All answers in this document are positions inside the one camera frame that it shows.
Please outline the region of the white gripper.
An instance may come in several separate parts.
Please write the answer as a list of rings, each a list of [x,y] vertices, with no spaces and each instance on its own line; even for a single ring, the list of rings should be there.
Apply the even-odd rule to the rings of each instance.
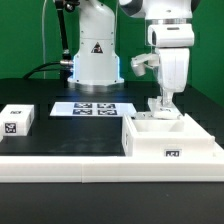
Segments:
[[[157,48],[157,80],[163,90],[162,105],[172,106],[173,93],[183,92],[187,83],[190,51],[188,48]]]

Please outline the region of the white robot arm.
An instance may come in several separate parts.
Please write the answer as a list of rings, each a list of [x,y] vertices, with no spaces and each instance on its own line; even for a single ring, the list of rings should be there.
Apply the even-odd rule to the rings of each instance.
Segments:
[[[123,82],[115,49],[135,52],[131,66],[138,76],[152,69],[162,106],[184,90],[189,48],[194,45],[193,12],[201,0],[117,0],[122,15],[99,0],[80,0],[79,50],[68,81],[89,90]]]

